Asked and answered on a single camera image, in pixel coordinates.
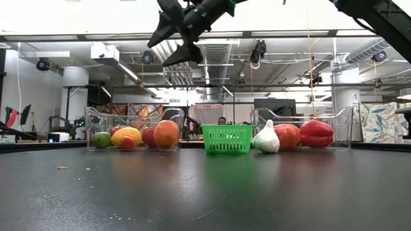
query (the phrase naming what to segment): green plastic basket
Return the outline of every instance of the green plastic basket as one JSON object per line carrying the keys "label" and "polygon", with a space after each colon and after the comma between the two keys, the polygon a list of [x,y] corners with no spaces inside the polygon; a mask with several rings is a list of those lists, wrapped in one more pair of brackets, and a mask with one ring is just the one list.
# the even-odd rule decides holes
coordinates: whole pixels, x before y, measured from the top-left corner
{"label": "green plastic basket", "polygon": [[207,154],[248,153],[253,125],[202,125]]}

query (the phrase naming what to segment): tomato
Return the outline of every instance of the tomato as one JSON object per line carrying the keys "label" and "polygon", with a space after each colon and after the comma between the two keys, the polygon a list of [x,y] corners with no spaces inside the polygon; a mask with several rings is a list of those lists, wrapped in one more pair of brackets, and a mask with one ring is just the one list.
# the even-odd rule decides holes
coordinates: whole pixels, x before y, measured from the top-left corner
{"label": "tomato", "polygon": [[280,140],[280,149],[293,148],[300,144],[300,129],[292,124],[279,124],[274,131]]}

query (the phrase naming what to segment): clear plastic bin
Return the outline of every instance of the clear plastic bin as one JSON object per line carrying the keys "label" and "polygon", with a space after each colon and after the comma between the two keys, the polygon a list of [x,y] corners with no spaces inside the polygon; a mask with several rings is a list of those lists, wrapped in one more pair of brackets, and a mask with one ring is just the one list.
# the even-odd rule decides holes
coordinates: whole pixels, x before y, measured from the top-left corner
{"label": "clear plastic bin", "polygon": [[[113,114],[103,114],[98,112],[93,107],[86,107],[85,109],[85,131],[87,139],[87,149],[91,151],[99,150],[118,150],[120,148],[110,144],[110,146],[102,148],[96,147],[92,143],[93,136],[98,132],[110,133],[110,139],[112,137],[111,131],[115,127],[133,127],[140,131],[143,135],[145,128],[153,127],[158,125],[164,118],[167,120],[174,121],[178,126],[178,139],[174,146],[170,148],[150,148],[151,150],[178,150],[180,149],[180,138],[181,131],[184,122],[184,111],[180,108],[167,108],[160,116],[153,115],[148,117],[142,116],[128,116],[128,115],[113,115]],[[140,145],[135,146],[137,149],[148,149],[149,147],[141,142]]]}
{"label": "clear plastic bin", "polygon": [[[274,126],[277,124],[293,124],[300,128],[306,121],[317,120],[330,125],[333,129],[332,143],[323,148],[325,150],[350,150],[351,132],[353,127],[353,107],[346,107],[334,114],[322,114],[316,116],[280,116],[273,113],[268,108],[257,108],[250,113],[251,123],[255,126],[253,135],[260,132],[268,119],[273,120]],[[307,146],[297,146],[295,148],[310,148]]]}

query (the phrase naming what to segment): lime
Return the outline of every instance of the lime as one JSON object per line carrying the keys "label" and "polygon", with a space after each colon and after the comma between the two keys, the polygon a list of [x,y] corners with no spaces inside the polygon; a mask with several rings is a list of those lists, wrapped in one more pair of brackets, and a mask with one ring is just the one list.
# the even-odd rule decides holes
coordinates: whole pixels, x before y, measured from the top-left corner
{"label": "lime", "polygon": [[107,148],[110,146],[110,133],[98,132],[91,138],[91,144],[96,148]]}

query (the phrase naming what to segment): metal frame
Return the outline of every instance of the metal frame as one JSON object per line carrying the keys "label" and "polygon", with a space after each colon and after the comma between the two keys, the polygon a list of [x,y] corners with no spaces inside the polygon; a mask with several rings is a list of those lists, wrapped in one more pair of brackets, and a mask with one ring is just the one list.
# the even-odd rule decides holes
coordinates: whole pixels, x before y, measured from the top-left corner
{"label": "metal frame", "polygon": [[[137,89],[137,88],[182,88],[182,89],[189,89],[189,88],[195,88],[195,87],[205,87],[205,88],[213,88],[213,87],[223,87],[227,89],[228,87],[232,88],[232,104],[233,104],[233,123],[235,124],[236,122],[236,88],[237,87],[251,87],[251,84],[245,84],[245,85],[237,85],[237,84],[231,84],[231,83],[226,83],[226,84],[196,84],[196,85],[145,85],[145,86],[140,86],[140,85],[122,85],[122,86],[113,86],[111,87],[110,93],[114,95],[116,89]],[[316,85],[316,87],[375,87],[376,85],[373,83],[332,83],[332,84],[320,84]],[[411,87],[411,83],[379,83],[378,86],[386,86],[386,87],[395,87],[395,86],[402,86],[402,87]],[[90,87],[104,87],[101,85],[76,85],[76,86],[64,86],[63,89],[67,89],[67,103],[66,103],[66,119],[69,118],[69,104],[70,104],[70,90],[72,88],[77,88],[77,89],[88,89]],[[254,87],[310,87],[309,84],[253,84]],[[110,98],[110,114],[112,113],[113,109],[113,97]]]}
{"label": "metal frame", "polygon": [[0,49],[0,115],[1,115],[1,96],[3,95],[3,79],[7,75],[4,71],[6,65],[6,50]]}
{"label": "metal frame", "polygon": [[[260,39],[261,37],[268,38],[268,39],[292,39],[292,38],[306,38],[307,35],[292,35],[295,31],[302,31],[302,30],[273,30],[273,31],[230,31],[227,33],[224,32],[210,32],[210,33],[203,33],[200,36],[200,39]],[[323,31],[327,32],[326,35],[316,35],[313,33],[311,38],[333,38],[333,37],[345,37],[345,38],[356,38],[356,37],[378,37],[378,35],[338,35],[338,31],[354,31],[354,30],[316,30],[316,31]],[[233,33],[241,33],[241,36],[233,36]],[[105,36],[111,35],[111,37],[106,38],[98,38],[98,36]],[[47,37],[50,36],[50,39],[37,39],[37,37]],[[62,38],[62,39],[53,39],[52,37],[56,36],[68,36],[68,37],[75,37],[75,38]],[[4,33],[0,36],[0,42],[84,42],[84,41],[126,41],[126,40],[148,40],[152,36],[152,33],[84,33],[84,34],[41,34],[41,35],[27,35],[27,34],[13,34],[13,33]],[[169,38],[170,40],[181,39],[180,35],[174,35]]]}

